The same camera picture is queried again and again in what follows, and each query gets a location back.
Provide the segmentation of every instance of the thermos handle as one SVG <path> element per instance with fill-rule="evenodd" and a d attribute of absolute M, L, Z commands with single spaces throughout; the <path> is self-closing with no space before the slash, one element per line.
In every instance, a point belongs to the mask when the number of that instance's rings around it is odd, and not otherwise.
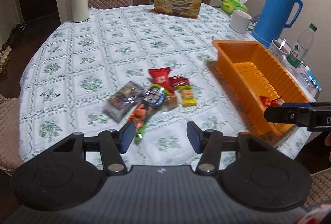
<path fill-rule="evenodd" d="M 299 4 L 299 8 L 297 9 L 297 13 L 294 15 L 292 21 L 289 23 L 289 24 L 285 24 L 284 28 L 290 28 L 292 27 L 292 25 L 294 24 L 294 22 L 297 20 L 297 17 L 299 16 L 301 10 L 302 10 L 302 7 L 303 7 L 303 3 L 301 0 L 297 0 L 295 1 L 294 3 L 298 3 Z"/>

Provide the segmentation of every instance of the tablecloth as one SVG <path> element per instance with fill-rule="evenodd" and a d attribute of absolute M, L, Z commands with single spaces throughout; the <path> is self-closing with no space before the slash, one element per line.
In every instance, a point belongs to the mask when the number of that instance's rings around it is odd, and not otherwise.
<path fill-rule="evenodd" d="M 254 40 L 235 33 L 229 17 L 206 4 L 199 18 L 152 11 L 153 5 L 109 10 L 91 8 L 82 23 L 60 25 L 31 59 L 21 79 L 20 156 L 31 159 L 74 131 L 85 136 L 120 129 L 103 113 L 103 103 L 128 81 L 150 85 L 148 69 L 171 67 L 188 77 L 198 105 L 160 111 L 148 122 L 143 140 L 131 144 L 123 160 L 132 164 L 180 165 L 195 168 L 197 155 L 186 136 L 186 123 L 235 136 L 251 124 L 240 103 L 215 70 L 213 39 Z M 296 128 L 279 150 L 294 158 L 310 132 Z M 87 160 L 102 167 L 99 153 Z M 235 160 L 222 154 L 220 168 Z"/>

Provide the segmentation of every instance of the tissue box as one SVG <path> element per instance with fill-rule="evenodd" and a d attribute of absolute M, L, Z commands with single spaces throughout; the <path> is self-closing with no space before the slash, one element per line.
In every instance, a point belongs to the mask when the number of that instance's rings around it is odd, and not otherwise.
<path fill-rule="evenodd" d="M 248 12 L 248 8 L 244 4 L 240 4 L 239 0 L 223 0 L 221 9 L 228 15 L 231 15 L 235 10 Z"/>

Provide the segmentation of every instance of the spoon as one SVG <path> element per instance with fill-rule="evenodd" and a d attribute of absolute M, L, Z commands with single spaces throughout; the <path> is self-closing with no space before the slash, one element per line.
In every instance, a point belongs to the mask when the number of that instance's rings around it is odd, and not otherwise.
<path fill-rule="evenodd" d="M 281 50 L 282 47 L 285 45 L 285 42 L 286 42 L 286 38 L 284 38 L 284 40 L 283 40 L 282 43 L 280 44 L 280 47 L 279 47 L 280 50 Z"/>

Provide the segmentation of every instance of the person's finger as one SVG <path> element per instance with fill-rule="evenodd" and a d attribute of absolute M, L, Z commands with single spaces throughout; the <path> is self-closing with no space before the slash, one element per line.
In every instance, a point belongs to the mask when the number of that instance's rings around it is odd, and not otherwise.
<path fill-rule="evenodd" d="M 326 146 L 331 146 L 331 133 L 329 133 L 328 136 L 326 137 L 324 144 Z"/>

